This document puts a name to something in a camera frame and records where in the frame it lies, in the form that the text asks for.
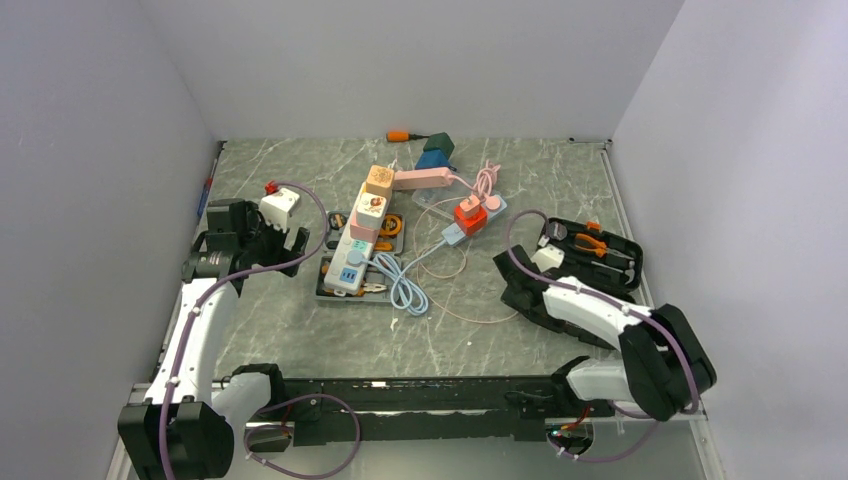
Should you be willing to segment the black tool case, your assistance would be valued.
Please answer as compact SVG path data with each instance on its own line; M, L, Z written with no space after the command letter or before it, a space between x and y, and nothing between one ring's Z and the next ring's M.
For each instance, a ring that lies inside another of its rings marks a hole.
M556 246L565 253L560 268L543 273L549 275L550 279L573 276L617 299L628 302L634 300L631 293L640 286L638 275L643 266L643 250L636 242L605 231L595 222L581 224L550 217L541 229L536 250L547 245ZM534 252L527 254L530 260ZM566 334L605 350L612 348L598 336L565 320L556 319L547 312L517 313L554 333Z

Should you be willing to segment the red cube socket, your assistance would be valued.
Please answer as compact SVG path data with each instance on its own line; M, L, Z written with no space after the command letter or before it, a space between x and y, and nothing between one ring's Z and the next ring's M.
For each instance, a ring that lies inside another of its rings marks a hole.
M488 212L484 207L478 207L473 214L468 214L460 206L456 206L454 221L464 235L473 236L488 223Z

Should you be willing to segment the light blue power strip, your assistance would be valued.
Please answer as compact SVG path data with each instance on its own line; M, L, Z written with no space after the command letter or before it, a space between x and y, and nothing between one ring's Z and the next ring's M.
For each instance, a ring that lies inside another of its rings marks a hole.
M479 197L477 198L481 201L484 208L488 212L488 223L486 224L486 226L492 223L501 213L505 211L507 207L507 203L500 195L490 195L485 200L481 200ZM442 231L442 237L448 245L457 246L458 244L468 238L471 238L472 236L466 236L460 231L459 227L454 221L453 210L453 223Z

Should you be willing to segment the grey tool tray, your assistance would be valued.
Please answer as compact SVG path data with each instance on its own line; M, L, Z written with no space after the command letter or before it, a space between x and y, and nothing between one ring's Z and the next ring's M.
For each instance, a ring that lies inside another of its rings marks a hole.
M324 241L324 255L320 257L320 269L316 281L315 297L324 302L352 302L363 304L388 304L390 302L389 290L392 283L388 278L374 267L367 267L363 286L357 294L337 296L332 289L324 285L324 278L329 271L329 266L339 245L343 228L346 226L348 216L340 210L330 211L327 214L330 233ZM375 251L389 253L399 257L404 248L405 226L404 218L398 213L388 213L383 220L379 230Z

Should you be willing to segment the pink charger plug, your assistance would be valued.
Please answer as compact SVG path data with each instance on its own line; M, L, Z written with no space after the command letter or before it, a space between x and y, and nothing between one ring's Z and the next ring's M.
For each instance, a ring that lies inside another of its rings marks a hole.
M458 206L459 218L466 225L485 224L487 212L476 196L465 198Z

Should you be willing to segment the white power strip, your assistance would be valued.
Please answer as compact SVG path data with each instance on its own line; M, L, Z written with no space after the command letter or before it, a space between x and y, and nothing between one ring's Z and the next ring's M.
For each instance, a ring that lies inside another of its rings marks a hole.
M324 277L324 286L335 296L355 295L364 281L367 260L374 250L375 243L353 240L348 225L356 222L355 208L359 196L364 191L362 184L346 224L344 225L337 248Z

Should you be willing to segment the pink cube socket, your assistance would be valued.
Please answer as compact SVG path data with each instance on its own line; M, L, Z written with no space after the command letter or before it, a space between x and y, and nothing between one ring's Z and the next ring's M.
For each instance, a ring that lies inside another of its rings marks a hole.
M379 229L362 226L356 222L351 222L348 225L348 230L353 240L360 240L367 243L375 243L379 236Z

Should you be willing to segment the white cube socket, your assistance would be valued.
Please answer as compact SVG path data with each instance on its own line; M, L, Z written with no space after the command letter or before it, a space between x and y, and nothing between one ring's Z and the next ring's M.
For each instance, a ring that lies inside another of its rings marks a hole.
M388 201L386 197L362 192L356 203L356 224L359 227L379 231L382 227Z

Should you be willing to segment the beige cube socket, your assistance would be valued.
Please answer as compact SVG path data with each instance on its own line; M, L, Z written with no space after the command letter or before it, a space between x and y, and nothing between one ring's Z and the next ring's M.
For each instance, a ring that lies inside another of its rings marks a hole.
M393 192L395 171L388 167L372 165L366 176L364 191L371 195L390 199Z

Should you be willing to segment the blue cube socket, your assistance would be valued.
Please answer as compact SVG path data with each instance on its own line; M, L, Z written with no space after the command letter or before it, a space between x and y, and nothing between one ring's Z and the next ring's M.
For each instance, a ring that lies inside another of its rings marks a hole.
M439 149L423 151L418 161L415 164L415 170L425 170L433 168L448 168L454 170L448 156Z

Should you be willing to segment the clear plastic screw box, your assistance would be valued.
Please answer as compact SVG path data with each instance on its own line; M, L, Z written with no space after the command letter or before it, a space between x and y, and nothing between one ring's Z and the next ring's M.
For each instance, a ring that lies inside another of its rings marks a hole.
M452 213L470 193L471 191L464 185L454 183L446 187L417 189L412 194L412 200L422 208L434 206L434 209Z

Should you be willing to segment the green cube socket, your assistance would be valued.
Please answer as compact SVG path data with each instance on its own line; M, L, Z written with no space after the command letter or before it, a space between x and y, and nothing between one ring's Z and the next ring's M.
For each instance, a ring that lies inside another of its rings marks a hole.
M455 144L446 132L439 132L428 136L423 150L425 152L439 150L446 157L450 157L455 149Z

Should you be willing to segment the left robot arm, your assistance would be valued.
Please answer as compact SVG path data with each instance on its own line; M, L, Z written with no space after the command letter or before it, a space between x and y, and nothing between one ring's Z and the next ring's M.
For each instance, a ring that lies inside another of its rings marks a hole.
M279 417L287 406L280 368L272 363L234 370L213 390L216 361L246 277L281 265L293 277L310 232L293 230L299 194L282 189L259 202L210 202L181 269L179 313L165 356L143 399L124 406L119 436L141 479L217 479L243 445L248 420Z

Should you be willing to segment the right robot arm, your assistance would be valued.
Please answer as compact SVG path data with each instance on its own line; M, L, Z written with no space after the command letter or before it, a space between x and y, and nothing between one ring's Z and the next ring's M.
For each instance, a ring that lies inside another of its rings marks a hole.
M701 395L715 385L715 368L680 308L649 308L574 276L555 278L533 266L520 246L493 261L506 283L504 304L538 326L618 354L579 356L552 374L551 401L560 413L624 402L647 418L667 421L696 412Z

